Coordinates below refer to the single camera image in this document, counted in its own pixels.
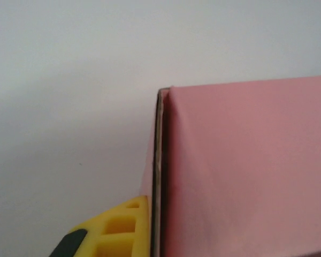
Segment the cardboard box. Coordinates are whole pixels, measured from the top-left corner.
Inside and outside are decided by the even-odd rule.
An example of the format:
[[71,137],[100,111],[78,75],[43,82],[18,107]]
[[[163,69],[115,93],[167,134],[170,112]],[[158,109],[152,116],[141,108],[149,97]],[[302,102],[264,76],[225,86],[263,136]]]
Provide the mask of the cardboard box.
[[321,77],[158,93],[151,256],[321,256]]

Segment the white background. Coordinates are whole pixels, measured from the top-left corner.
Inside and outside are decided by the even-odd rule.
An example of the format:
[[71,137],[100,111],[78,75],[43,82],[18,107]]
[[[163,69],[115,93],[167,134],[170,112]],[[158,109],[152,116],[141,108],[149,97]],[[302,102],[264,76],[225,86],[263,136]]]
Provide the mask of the white background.
[[0,256],[138,194],[157,90],[321,75],[321,1],[0,1]]

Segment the pink wrapping paper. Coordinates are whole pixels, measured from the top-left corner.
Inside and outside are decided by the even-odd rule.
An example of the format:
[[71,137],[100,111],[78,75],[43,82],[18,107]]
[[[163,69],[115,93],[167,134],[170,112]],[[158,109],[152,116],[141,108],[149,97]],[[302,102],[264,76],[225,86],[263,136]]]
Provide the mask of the pink wrapping paper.
[[321,77],[169,97],[165,256],[321,251]]

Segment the black plastic part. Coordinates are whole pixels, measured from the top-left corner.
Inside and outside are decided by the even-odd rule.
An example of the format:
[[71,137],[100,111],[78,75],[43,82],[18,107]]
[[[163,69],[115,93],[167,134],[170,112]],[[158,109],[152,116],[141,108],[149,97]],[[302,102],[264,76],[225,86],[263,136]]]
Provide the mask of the black plastic part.
[[78,229],[67,234],[49,257],[74,257],[87,233],[88,231],[85,229]]

